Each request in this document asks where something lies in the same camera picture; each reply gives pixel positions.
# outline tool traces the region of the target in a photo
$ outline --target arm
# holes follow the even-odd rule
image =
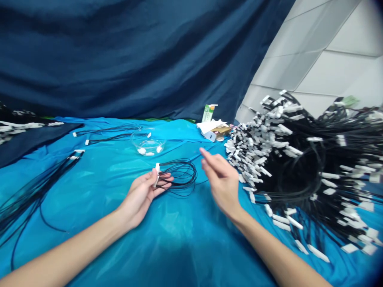
[[[0,287],[65,286],[82,269],[121,236],[137,227],[148,211],[152,200],[171,186],[159,182],[154,189],[155,169],[137,178],[122,204],[83,232],[63,244],[28,262],[0,280]]]
[[[240,205],[238,173],[221,155],[201,149],[202,168],[218,207],[247,238],[280,286],[331,286],[305,261],[264,229]]]

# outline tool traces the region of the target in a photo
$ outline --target left hand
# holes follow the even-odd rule
[[[167,173],[162,177],[167,178],[168,181],[174,180],[170,173]],[[153,184],[156,180],[156,169],[136,178],[129,189],[128,195],[116,209],[116,212],[121,215],[125,232],[136,228],[144,219],[153,199],[172,185],[171,183],[159,180],[157,185],[161,187],[155,188],[153,187]]]

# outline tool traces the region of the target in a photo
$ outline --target paper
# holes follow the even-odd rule
[[[203,122],[203,123],[197,124],[197,127],[201,129],[202,134],[205,134],[218,126],[228,127],[226,122],[223,122],[221,120],[218,120],[218,121],[211,120],[211,122]]]

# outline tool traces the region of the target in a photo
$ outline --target dark blue backdrop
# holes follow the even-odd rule
[[[0,100],[50,116],[232,121],[294,0],[0,0]]]

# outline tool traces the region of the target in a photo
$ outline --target small box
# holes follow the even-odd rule
[[[216,104],[214,105],[206,105],[205,110],[203,111],[203,116],[202,116],[202,122],[210,122],[211,119],[213,118],[213,112],[214,108],[218,106]]]
[[[221,142],[223,141],[224,137],[229,135],[231,132],[231,127],[227,127],[227,126],[218,126],[210,131],[208,131],[207,133],[201,133],[205,138],[207,138],[208,140],[212,141],[212,142],[215,142],[215,141],[218,141],[218,142]]]

